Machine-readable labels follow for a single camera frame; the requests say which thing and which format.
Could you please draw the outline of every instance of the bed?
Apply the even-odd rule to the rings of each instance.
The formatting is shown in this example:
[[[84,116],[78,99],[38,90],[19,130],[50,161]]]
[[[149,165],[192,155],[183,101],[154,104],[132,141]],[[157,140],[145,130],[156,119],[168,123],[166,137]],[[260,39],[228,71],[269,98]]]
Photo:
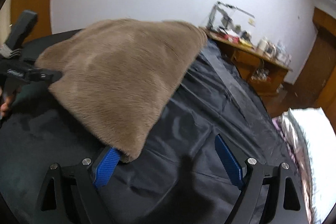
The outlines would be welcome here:
[[[22,56],[35,60],[54,43],[77,31],[27,43]],[[206,50],[224,65],[250,101],[255,121],[232,99],[229,89],[199,54],[154,125],[140,157],[119,164],[99,195],[117,223],[224,223],[240,194],[214,149],[223,133],[262,164],[289,163],[300,172],[253,89],[235,66],[221,58],[216,44]],[[13,113],[0,128],[0,193],[19,223],[33,223],[46,170],[53,162],[75,165],[93,157],[102,144],[48,92],[43,84],[25,86]],[[251,223],[259,223],[268,187],[260,193]]]

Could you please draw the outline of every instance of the wooden desk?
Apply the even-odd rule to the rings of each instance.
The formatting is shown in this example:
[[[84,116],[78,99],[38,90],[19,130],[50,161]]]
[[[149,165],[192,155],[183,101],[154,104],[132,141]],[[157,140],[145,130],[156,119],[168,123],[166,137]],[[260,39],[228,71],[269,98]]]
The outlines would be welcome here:
[[[277,88],[283,82],[288,71],[292,69],[276,59],[269,58],[260,49],[249,48],[237,43],[225,40],[215,32],[203,28],[207,36],[214,40],[221,50],[222,55],[227,56],[237,67],[241,77],[255,89],[260,96],[275,96]],[[258,81],[251,76],[258,68],[269,70],[270,81]]]

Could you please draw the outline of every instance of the blue textured pad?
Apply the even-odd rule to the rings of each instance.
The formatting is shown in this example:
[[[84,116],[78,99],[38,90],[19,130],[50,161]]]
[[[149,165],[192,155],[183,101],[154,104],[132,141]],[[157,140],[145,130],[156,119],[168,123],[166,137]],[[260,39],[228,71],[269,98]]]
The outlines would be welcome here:
[[[105,186],[109,182],[115,167],[120,160],[120,152],[110,148],[95,170],[95,181],[93,185],[97,188]]]
[[[215,138],[215,149],[232,184],[242,189],[244,186],[242,168],[220,135]]]

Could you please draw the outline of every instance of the brown fur fabric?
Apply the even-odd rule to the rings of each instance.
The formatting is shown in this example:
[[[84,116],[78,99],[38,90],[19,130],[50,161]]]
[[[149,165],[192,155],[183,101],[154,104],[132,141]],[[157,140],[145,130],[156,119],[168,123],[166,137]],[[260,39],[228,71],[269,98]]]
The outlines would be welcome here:
[[[63,72],[50,92],[129,162],[205,44],[186,22],[104,20],[47,48],[36,65]]]

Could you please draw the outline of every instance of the metal bolt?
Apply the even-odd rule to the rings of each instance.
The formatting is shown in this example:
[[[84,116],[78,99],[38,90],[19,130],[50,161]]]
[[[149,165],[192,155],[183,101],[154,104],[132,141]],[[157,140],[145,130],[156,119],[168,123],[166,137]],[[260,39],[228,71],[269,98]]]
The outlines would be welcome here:
[[[51,169],[51,170],[54,170],[54,169],[56,169],[57,167],[58,167],[58,164],[57,164],[57,163],[53,163],[53,164],[50,165],[50,169]]]
[[[91,163],[91,159],[90,158],[86,158],[82,161],[83,165],[89,165]]]
[[[281,164],[281,166],[282,166],[282,168],[283,169],[289,169],[289,164],[288,163],[286,163],[286,162],[283,162],[282,164]]]
[[[255,164],[257,163],[257,160],[256,160],[255,158],[249,158],[249,159],[247,160],[247,162],[248,162],[249,164],[255,165]]]

